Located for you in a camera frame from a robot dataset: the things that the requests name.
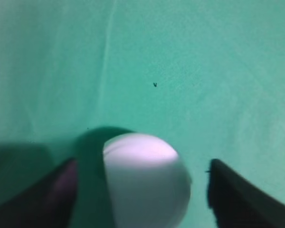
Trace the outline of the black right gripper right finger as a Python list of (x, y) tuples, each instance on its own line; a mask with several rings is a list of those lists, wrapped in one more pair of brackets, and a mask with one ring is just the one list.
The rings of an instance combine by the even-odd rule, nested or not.
[(219, 228), (285, 228), (285, 204), (219, 159), (209, 166), (208, 206)]

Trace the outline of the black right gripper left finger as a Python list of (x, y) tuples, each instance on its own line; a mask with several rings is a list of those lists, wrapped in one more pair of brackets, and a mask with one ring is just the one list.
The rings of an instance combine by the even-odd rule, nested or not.
[(67, 228), (78, 192), (78, 168), (69, 159), (0, 205), (0, 228)]

